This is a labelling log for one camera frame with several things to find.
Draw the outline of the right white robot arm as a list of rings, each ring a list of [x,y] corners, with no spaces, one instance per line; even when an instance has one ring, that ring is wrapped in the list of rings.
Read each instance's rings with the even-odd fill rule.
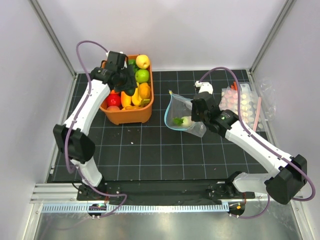
[[[258,161],[266,173],[236,172],[229,177],[225,192],[237,198],[244,192],[268,194],[286,205],[307,183],[307,160],[300,154],[293,157],[278,149],[254,132],[231,110],[221,111],[208,92],[191,100],[191,119],[202,122],[213,133],[242,148]]]

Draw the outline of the orange plastic bin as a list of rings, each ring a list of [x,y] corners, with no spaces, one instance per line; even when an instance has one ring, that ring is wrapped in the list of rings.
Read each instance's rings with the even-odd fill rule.
[[[130,55],[128,59],[136,59],[138,55]],[[134,74],[139,70],[139,67],[134,67]],[[152,64],[145,69],[150,73],[149,81],[147,82],[151,89],[151,94],[149,99],[141,99],[140,106],[134,106],[131,102],[131,106],[127,106],[123,108],[122,105],[120,107],[110,106],[107,107],[106,98],[100,105],[99,109],[103,111],[108,118],[108,120],[115,124],[130,124],[130,123],[145,123],[147,122],[151,115],[154,103],[154,83],[153,83],[153,74],[152,74]],[[111,94],[118,94],[121,96],[121,92],[112,91]]]

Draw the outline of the clear blue zip bag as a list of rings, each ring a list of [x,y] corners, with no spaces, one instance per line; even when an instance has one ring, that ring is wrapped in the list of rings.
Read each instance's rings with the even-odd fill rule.
[[[174,118],[181,118],[184,116],[192,117],[192,103],[191,99],[183,97],[181,95],[169,91],[170,101],[165,110],[164,123],[165,125],[174,131],[186,132],[202,138],[206,133],[206,127],[202,122],[194,122],[190,127],[181,127],[173,123]]]

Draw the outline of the white radish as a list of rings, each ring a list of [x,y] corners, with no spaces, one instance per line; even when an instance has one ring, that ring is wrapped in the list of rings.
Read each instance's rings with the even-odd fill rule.
[[[184,127],[184,128],[189,128],[190,126],[192,126],[194,124],[191,116],[175,117],[173,119],[173,123],[176,126]]]

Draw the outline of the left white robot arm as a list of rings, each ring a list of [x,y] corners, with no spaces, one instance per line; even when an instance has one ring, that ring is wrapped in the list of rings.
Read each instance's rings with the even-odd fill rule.
[[[89,132],[96,113],[112,90],[135,87],[134,70],[123,52],[106,52],[104,67],[95,67],[86,73],[87,86],[72,114],[62,124],[56,124],[53,135],[60,152],[64,155],[69,173],[77,171],[82,188],[94,200],[108,197],[105,178],[94,159],[95,143]]]

